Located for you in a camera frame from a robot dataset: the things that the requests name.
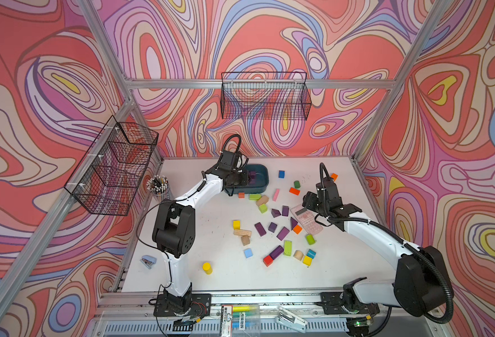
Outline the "purple small cube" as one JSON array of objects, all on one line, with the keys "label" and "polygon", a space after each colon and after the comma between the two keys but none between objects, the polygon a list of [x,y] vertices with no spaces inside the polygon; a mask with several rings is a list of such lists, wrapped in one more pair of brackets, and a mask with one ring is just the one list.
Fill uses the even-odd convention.
[{"label": "purple small cube", "polygon": [[270,223],[270,225],[268,226],[268,230],[272,233],[274,233],[277,229],[277,224],[276,223]]}]

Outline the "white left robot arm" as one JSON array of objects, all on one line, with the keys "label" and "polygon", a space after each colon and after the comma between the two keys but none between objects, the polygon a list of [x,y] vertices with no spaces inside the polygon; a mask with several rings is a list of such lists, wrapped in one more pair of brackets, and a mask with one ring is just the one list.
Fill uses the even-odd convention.
[{"label": "white left robot arm", "polygon": [[152,240],[167,257],[170,286],[164,290],[164,298],[168,303],[187,308],[192,301],[187,253],[195,242],[196,209],[226,188],[245,185],[249,177],[243,168],[248,162],[240,150],[223,150],[217,163],[202,172],[198,184],[174,200],[160,202]]}]

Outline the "teal plastic storage bin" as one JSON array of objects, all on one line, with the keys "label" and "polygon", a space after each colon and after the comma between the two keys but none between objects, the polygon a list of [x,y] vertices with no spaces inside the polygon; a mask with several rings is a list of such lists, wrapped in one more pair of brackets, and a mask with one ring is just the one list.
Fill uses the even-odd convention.
[{"label": "teal plastic storage bin", "polygon": [[[250,171],[255,171],[257,174],[254,178],[250,177]],[[238,195],[240,192],[245,194],[261,194],[266,191],[269,184],[268,169],[262,164],[248,164],[245,167],[245,172],[249,175],[247,186],[243,188],[225,189],[224,192],[229,196]]]}]

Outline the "pink calculator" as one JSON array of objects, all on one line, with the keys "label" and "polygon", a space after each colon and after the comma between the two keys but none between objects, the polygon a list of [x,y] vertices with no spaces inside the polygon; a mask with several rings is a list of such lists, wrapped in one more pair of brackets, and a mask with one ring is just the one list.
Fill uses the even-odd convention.
[{"label": "pink calculator", "polygon": [[315,216],[312,211],[302,205],[295,206],[291,209],[293,217],[306,230],[308,234],[317,235],[323,230],[323,226],[315,222]]}]

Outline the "light green flat block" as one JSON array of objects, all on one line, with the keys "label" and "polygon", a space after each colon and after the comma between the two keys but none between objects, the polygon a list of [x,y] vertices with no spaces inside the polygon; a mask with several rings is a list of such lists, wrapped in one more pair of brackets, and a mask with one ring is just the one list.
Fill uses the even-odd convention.
[{"label": "light green flat block", "polygon": [[257,200],[261,199],[261,194],[250,194],[249,199],[253,200],[253,201],[257,201]]}]

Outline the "natural wood block rear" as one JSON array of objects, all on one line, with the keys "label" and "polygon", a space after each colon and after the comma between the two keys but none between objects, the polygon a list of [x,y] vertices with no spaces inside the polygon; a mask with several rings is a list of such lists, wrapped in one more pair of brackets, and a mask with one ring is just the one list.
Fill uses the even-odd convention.
[{"label": "natural wood block rear", "polygon": [[267,203],[268,203],[268,201],[269,201],[268,196],[266,196],[266,195],[262,195],[262,196],[261,196],[261,198],[260,198],[260,199],[258,199],[258,200],[256,201],[256,205],[257,205],[257,206],[261,206],[261,205],[263,205],[263,204],[267,204]]}]

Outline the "pink long wooden block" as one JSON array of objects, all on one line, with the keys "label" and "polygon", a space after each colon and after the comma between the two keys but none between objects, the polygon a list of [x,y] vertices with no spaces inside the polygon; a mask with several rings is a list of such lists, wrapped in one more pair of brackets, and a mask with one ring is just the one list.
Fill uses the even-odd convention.
[{"label": "pink long wooden block", "polygon": [[274,202],[276,202],[276,201],[277,201],[279,194],[280,194],[280,189],[278,188],[278,189],[276,189],[276,190],[275,190],[275,192],[274,192],[274,194],[273,194],[273,198],[272,198],[272,200],[273,200]]}]

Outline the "teal small cube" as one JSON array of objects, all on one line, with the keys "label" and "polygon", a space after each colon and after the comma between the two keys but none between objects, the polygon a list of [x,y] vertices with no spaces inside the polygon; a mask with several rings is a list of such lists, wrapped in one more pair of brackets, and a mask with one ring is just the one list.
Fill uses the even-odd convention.
[{"label": "teal small cube", "polygon": [[311,250],[311,249],[309,249],[309,250],[307,251],[306,255],[307,255],[309,258],[314,259],[314,258],[316,257],[316,252],[315,252],[315,251],[313,251],[313,250]]}]

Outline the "purple long brick front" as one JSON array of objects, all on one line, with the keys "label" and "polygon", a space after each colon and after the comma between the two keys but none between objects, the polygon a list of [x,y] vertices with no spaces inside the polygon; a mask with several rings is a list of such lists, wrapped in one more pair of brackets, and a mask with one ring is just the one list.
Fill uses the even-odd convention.
[{"label": "purple long brick front", "polygon": [[284,253],[284,248],[283,246],[277,246],[276,248],[274,248],[273,251],[271,251],[271,253],[269,254],[270,257],[275,260],[277,259],[280,255],[282,255]]}]

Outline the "pen holder cup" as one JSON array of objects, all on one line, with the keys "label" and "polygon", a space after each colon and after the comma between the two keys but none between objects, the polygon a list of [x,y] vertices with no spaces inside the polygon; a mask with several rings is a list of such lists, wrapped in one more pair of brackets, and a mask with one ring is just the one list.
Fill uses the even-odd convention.
[{"label": "pen holder cup", "polygon": [[170,184],[165,176],[154,175],[146,183],[146,189],[161,202],[164,199],[171,199],[172,193]]}]

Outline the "natural wood small block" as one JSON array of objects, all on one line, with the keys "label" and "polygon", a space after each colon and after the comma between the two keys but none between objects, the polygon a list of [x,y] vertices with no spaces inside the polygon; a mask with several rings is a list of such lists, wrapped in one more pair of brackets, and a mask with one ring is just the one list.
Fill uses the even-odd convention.
[{"label": "natural wood small block", "polygon": [[249,236],[244,235],[240,239],[241,239],[241,242],[242,242],[244,247],[250,244],[250,237]]}]

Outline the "yellow wooden cylinder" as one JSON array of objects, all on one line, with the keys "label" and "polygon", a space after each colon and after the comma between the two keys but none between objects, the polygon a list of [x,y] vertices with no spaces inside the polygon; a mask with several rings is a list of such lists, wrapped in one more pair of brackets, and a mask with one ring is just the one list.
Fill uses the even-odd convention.
[{"label": "yellow wooden cylinder", "polygon": [[202,264],[202,269],[206,275],[211,275],[213,272],[212,265],[209,262]]}]

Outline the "marker box front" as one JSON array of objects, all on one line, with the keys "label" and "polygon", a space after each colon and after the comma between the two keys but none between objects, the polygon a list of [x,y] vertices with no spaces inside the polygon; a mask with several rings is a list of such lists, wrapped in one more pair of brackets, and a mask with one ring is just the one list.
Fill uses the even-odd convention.
[{"label": "marker box front", "polygon": [[251,305],[222,305],[219,335],[222,337],[260,336],[260,307]]}]

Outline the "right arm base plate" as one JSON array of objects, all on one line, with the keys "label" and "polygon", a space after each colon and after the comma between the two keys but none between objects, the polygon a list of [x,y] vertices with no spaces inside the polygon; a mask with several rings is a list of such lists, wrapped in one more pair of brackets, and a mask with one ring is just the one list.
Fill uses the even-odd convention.
[{"label": "right arm base plate", "polygon": [[320,301],[316,302],[326,315],[377,315],[380,313],[377,304],[361,303],[351,292],[323,292]]}]

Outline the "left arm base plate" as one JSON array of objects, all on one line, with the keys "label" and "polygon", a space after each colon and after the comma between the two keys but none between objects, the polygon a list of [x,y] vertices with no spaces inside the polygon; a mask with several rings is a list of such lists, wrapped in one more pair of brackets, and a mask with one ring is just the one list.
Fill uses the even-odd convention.
[{"label": "left arm base plate", "polygon": [[149,301],[149,305],[153,306],[155,317],[204,318],[210,314],[211,304],[210,293],[188,293],[178,297],[166,292]]}]

